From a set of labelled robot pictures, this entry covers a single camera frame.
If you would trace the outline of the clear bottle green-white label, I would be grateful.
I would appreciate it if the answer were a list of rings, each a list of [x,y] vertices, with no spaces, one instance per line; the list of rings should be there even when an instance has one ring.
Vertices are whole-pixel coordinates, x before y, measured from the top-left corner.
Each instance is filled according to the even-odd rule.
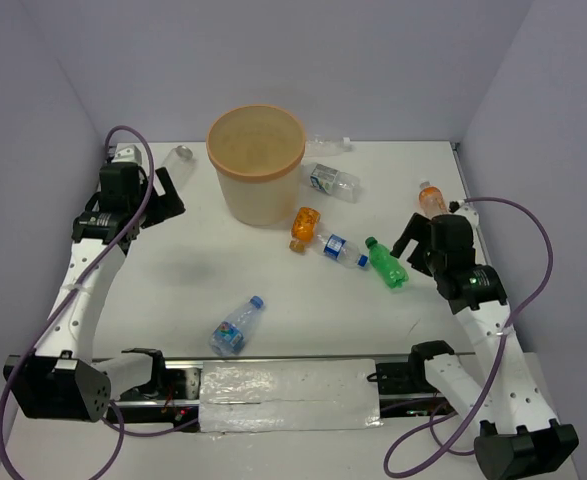
[[[355,203],[361,190],[358,177],[317,162],[302,167],[302,178],[311,188],[348,203]]]

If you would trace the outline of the green plastic bottle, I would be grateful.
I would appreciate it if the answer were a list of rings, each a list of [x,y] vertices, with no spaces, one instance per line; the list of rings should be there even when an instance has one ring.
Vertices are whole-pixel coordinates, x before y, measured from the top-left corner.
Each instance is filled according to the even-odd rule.
[[[409,277],[399,260],[375,237],[368,237],[365,245],[369,251],[369,261],[384,284],[390,289],[401,288]]]

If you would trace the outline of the clear bottle blue label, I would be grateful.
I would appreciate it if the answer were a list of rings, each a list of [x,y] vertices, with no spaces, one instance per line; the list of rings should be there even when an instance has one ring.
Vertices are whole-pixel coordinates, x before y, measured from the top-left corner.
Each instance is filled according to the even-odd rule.
[[[321,255],[347,268],[362,268],[368,264],[368,257],[350,241],[330,232],[321,231],[315,236],[313,248]]]

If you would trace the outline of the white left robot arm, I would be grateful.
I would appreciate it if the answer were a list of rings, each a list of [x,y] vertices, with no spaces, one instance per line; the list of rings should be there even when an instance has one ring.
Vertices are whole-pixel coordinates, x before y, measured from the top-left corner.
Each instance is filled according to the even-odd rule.
[[[161,351],[130,348],[97,361],[93,346],[110,287],[140,231],[184,211],[167,169],[146,172],[136,146],[116,151],[101,167],[98,190],[73,222],[54,319],[23,360],[11,355],[4,366],[26,417],[96,422],[130,390],[150,399],[167,390]]]

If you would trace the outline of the small orange juice bottle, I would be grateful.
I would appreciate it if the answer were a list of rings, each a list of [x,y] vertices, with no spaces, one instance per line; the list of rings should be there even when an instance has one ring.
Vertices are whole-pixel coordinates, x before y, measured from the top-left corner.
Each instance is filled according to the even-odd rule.
[[[289,249],[303,254],[315,238],[314,229],[319,223],[321,214],[310,207],[301,207],[291,227]]]

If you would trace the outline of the water bottle colourful label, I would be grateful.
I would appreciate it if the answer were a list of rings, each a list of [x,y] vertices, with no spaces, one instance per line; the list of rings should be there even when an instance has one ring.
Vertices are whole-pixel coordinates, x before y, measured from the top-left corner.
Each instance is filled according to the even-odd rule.
[[[263,310],[263,299],[253,296],[231,312],[209,338],[213,352],[221,357],[239,355],[259,325]]]

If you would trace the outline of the tall orange drink bottle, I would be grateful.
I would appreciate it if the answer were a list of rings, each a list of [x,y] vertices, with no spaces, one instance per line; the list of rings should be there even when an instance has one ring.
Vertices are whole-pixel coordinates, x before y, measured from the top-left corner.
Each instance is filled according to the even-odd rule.
[[[442,192],[428,180],[423,180],[419,185],[418,202],[429,219],[448,213]]]

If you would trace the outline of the clear crushed bottle back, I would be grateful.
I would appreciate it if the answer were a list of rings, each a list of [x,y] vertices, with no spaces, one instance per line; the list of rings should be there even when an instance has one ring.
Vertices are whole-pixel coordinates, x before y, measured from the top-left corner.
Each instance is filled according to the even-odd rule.
[[[336,156],[351,150],[352,145],[349,137],[313,136],[306,141],[305,145],[305,155],[307,157]]]

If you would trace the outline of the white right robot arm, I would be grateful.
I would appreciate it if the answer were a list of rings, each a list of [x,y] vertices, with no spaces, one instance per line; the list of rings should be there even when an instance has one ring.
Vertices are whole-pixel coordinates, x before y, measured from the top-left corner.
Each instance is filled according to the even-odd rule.
[[[551,276],[553,250],[539,286],[518,307],[509,305],[497,271],[476,261],[474,227],[459,213],[427,218],[412,215],[391,254],[400,257],[410,242],[408,258],[416,271],[434,279],[455,319],[466,333],[484,375],[478,384],[445,345],[429,344],[426,356],[407,368],[417,390],[433,387],[461,416],[451,437],[419,465],[385,474],[406,479],[428,469],[473,431],[474,456],[487,479],[524,479],[557,471],[579,445],[573,425],[563,424],[545,400],[528,368],[514,329],[515,319],[545,289]]]

